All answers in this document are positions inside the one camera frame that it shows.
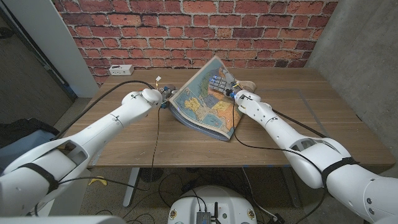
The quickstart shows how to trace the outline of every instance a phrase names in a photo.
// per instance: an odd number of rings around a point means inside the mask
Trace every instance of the black strap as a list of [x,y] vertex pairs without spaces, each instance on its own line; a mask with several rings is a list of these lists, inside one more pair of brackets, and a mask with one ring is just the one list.
[[24,164],[22,166],[20,166],[19,168],[29,168],[33,171],[35,171],[36,173],[40,174],[42,177],[44,177],[44,179],[46,181],[49,182],[50,186],[49,186],[49,191],[47,192],[47,194],[49,194],[51,191],[58,189],[59,183],[57,180],[55,180],[54,176],[49,173],[47,170],[43,169],[43,167],[34,164],[34,163],[28,163],[28,164]]
[[328,166],[326,169],[324,169],[322,171],[322,183],[323,186],[326,186],[326,180],[329,176],[330,173],[332,173],[333,171],[339,169],[342,166],[345,165],[355,165],[355,164],[359,164],[359,162],[356,162],[354,160],[354,158],[352,157],[346,157],[346,158],[342,158],[342,160],[335,162],[334,164]]

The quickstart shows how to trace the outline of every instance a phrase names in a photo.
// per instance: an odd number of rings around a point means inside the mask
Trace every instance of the table leg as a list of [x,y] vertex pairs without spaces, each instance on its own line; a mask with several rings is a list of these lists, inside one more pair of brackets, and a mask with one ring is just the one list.
[[299,192],[297,190],[296,183],[294,182],[292,169],[291,167],[282,167],[281,169],[285,179],[287,190],[289,191],[290,198],[292,199],[292,204],[295,208],[300,208],[301,201],[299,198]]
[[[134,167],[131,169],[129,185],[136,186],[136,183],[138,183],[138,174],[139,174],[139,167]],[[134,188],[127,187],[126,194],[124,195],[124,200],[123,200],[124,207],[127,208],[128,206],[130,206],[133,194],[134,194]]]

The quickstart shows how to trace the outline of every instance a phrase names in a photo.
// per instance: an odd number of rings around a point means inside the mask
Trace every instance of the concrete wall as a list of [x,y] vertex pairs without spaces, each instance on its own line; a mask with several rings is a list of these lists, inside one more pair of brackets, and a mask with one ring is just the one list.
[[[398,1],[339,1],[306,67],[318,69],[398,158]],[[384,174],[398,177],[398,166]]]

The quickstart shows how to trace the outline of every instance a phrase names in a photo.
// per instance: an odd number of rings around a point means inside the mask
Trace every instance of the wooden table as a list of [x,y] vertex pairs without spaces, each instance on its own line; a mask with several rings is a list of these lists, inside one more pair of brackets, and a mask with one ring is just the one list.
[[[172,83],[180,88],[198,70],[136,70],[132,76],[109,77],[93,98],[126,80],[142,80],[160,86]],[[314,69],[262,68],[230,69],[238,80],[257,85],[256,94],[274,109],[336,139],[363,166],[388,169],[395,163],[389,150],[355,115],[337,92]],[[79,119],[67,136],[81,131],[100,117],[116,109],[131,91],[146,88],[127,84],[110,93]],[[288,121],[298,132],[316,137],[310,131]],[[157,110],[126,127],[102,151],[96,166],[150,167],[157,132]],[[267,132],[251,118],[243,116],[236,130],[238,138],[252,146],[277,147]],[[210,138],[179,123],[169,110],[160,111],[159,142],[155,167],[259,167],[289,164],[283,153],[252,149],[235,138],[224,142]]]

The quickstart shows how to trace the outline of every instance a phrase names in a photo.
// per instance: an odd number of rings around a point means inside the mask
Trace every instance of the brick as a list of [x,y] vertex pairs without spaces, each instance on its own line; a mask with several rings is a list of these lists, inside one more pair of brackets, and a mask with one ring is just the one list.
[[154,67],[164,67],[166,66],[164,59],[152,59],[152,64]]
[[89,14],[62,14],[62,19],[66,24],[71,25],[94,25],[94,21]]
[[75,2],[63,2],[63,6],[67,12],[81,12],[79,5]]
[[122,47],[148,47],[146,39],[121,39]]
[[76,34],[75,30],[73,29],[73,27],[68,26],[68,30],[69,30],[70,35],[72,35],[72,37],[76,37],[77,36],[77,34]]
[[159,49],[145,49],[144,55],[145,55],[145,57],[167,58],[167,57],[170,57],[170,51],[169,50],[159,50]]
[[255,26],[257,22],[257,16],[244,16],[242,18],[242,26]]
[[312,16],[310,22],[308,22],[309,27],[324,28],[328,23],[330,17],[327,16]]
[[135,67],[150,67],[150,60],[147,58],[129,58],[124,59],[126,65],[132,65]]
[[232,50],[229,52],[229,58],[254,58],[256,57],[257,52],[255,50]]
[[191,25],[191,16],[159,16],[159,24],[167,26],[189,26]]
[[206,60],[195,59],[195,60],[192,60],[192,67],[201,68],[204,65],[206,65],[206,63],[207,63]]
[[130,1],[133,12],[164,12],[163,1]]
[[82,57],[87,57],[87,54],[83,49],[79,49],[79,51]]
[[134,27],[126,27],[126,28],[122,28],[122,34],[125,37],[136,37],[137,31],[136,31],[136,28],[134,28]]
[[295,47],[296,47],[295,40],[285,40],[284,43],[282,44],[282,48],[284,49],[294,49]]
[[242,37],[242,38],[261,37],[263,30],[264,29],[261,28],[250,28],[250,29],[235,28],[232,37]]
[[313,50],[315,47],[316,42],[313,41],[297,41],[296,49],[298,50]]
[[189,67],[190,62],[188,59],[166,59],[166,65],[173,67]]
[[246,68],[246,60],[235,60],[234,68]]
[[184,1],[182,6],[184,12],[216,12],[216,5],[211,1]]
[[278,60],[275,63],[275,67],[277,67],[277,68],[286,68],[288,62],[289,61],[286,61],[286,60]]
[[216,50],[215,55],[218,56],[219,58],[223,59],[226,58],[228,55],[228,51],[226,50]]
[[321,35],[323,29],[317,29],[315,32],[312,34],[312,39],[318,40],[319,36]]
[[281,59],[298,59],[301,58],[301,52],[280,50],[276,51],[272,54],[272,58],[281,58]]
[[185,28],[186,37],[214,37],[215,32],[210,28],[197,28],[197,27],[186,27]]
[[308,59],[310,58],[311,52],[304,52],[303,56],[301,57],[302,59]]
[[337,2],[329,2],[323,7],[322,13],[331,15],[333,11],[336,9]]
[[221,61],[224,63],[225,67],[227,68],[231,68],[233,66],[232,60],[221,60]]
[[181,37],[182,28],[169,28],[169,34],[171,37]]
[[183,50],[172,50],[172,57],[173,58],[184,58],[184,51]]
[[258,58],[269,58],[271,56],[271,52],[269,50],[262,50],[257,53]]
[[129,12],[129,6],[126,1],[112,1],[113,8],[116,12]]
[[250,40],[238,40],[239,49],[249,49],[251,47]]
[[295,16],[293,19],[292,27],[307,27],[308,17],[307,16]]
[[311,33],[312,30],[310,29],[282,29],[280,31],[279,37],[302,39],[309,38]]
[[80,7],[83,12],[111,12],[113,7],[110,1],[80,0]]
[[249,60],[248,68],[271,68],[274,67],[274,60]]
[[165,46],[170,48],[190,48],[192,47],[192,40],[187,39],[167,39]]
[[218,3],[218,12],[220,13],[232,13],[234,10],[234,2],[220,1]]
[[209,48],[212,49],[235,49],[236,40],[210,40]]
[[288,67],[289,68],[302,68],[306,64],[306,60],[294,60],[292,61]]
[[143,16],[142,24],[144,26],[157,26],[157,18],[156,16]]
[[78,47],[103,47],[101,39],[98,38],[74,38]]
[[258,26],[288,27],[292,16],[267,15],[259,18]]
[[106,58],[98,58],[98,59],[85,58],[85,62],[87,64],[87,66],[91,66],[91,67],[107,67],[107,66],[110,66],[109,61]]
[[203,49],[203,48],[207,48],[208,42],[207,42],[207,40],[203,40],[203,39],[195,39],[193,44],[196,48]]
[[94,68],[95,75],[109,75],[107,68]]
[[94,25],[103,26],[103,25],[108,25],[109,24],[108,18],[106,18],[105,15],[92,14],[91,18],[93,18]]
[[208,16],[194,16],[193,17],[193,25],[208,26],[209,25],[209,17]]
[[280,49],[281,40],[255,40],[253,42],[254,49]]
[[88,57],[101,57],[100,52],[97,49],[86,49]]
[[129,52],[122,49],[102,49],[101,54],[103,57],[119,57],[127,58],[129,57]]
[[279,33],[279,29],[265,29],[264,35],[262,37],[273,38],[277,37]]
[[80,37],[91,37],[91,31],[90,28],[84,26],[84,27],[75,27],[75,31],[77,33],[77,35],[79,35]]
[[93,77],[94,77],[95,82],[99,86],[101,86],[106,81],[106,79],[108,79],[109,76],[102,75],[102,76],[93,76]]
[[210,16],[210,25],[215,26],[240,26],[240,16]]
[[323,2],[289,2],[286,12],[289,14],[319,14],[323,7]]
[[111,65],[124,65],[123,59],[121,58],[110,58]]
[[212,58],[211,50],[187,50],[187,58]]
[[122,26],[139,26],[141,25],[141,18],[138,15],[122,15],[110,14],[108,15],[109,21],[112,25]]
[[120,28],[118,27],[91,27],[91,32],[97,37],[120,37]]
[[164,27],[139,27],[137,33],[141,37],[167,37],[167,31]]
[[132,58],[142,58],[144,54],[141,49],[130,49],[130,55]]
[[274,2],[269,10],[270,13],[284,13],[287,7],[286,2]]
[[217,29],[217,37],[221,38],[231,38],[232,29],[229,28],[218,28]]
[[164,7],[166,12],[181,12],[179,1],[165,1]]
[[149,39],[149,45],[153,48],[163,48],[164,47],[164,41],[163,39],[154,39],[151,38]]
[[268,2],[237,1],[235,12],[240,13],[268,13]]

